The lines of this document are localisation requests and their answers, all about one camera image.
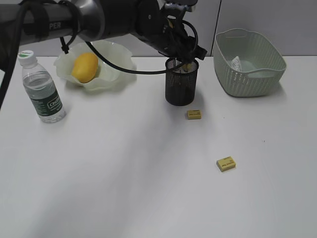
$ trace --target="lemon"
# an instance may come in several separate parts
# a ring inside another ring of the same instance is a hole
[[[97,69],[97,56],[93,53],[84,53],[75,60],[71,75],[81,83],[88,83],[95,77]]]

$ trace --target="black mesh cup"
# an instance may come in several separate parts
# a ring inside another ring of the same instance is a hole
[[[168,59],[165,64],[167,69],[177,66],[175,59]],[[199,64],[194,60],[178,70],[166,73],[165,98],[175,106],[185,106],[195,98],[196,80]]]

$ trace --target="water bottle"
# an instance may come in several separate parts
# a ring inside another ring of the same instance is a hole
[[[23,66],[23,86],[40,119],[53,123],[63,119],[66,112],[51,75],[41,66],[33,51],[22,51],[18,60]]]

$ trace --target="bottle label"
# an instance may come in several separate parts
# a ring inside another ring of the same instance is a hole
[[[57,90],[47,98],[43,99],[32,99],[31,101],[35,107],[35,110],[40,116],[49,117],[58,113],[63,104],[59,98]]]

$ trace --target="green basket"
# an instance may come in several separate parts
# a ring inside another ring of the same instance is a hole
[[[243,72],[231,67],[236,56],[241,60]],[[286,70],[282,55],[265,36],[244,29],[217,34],[213,57],[219,82],[233,97],[270,93]]]

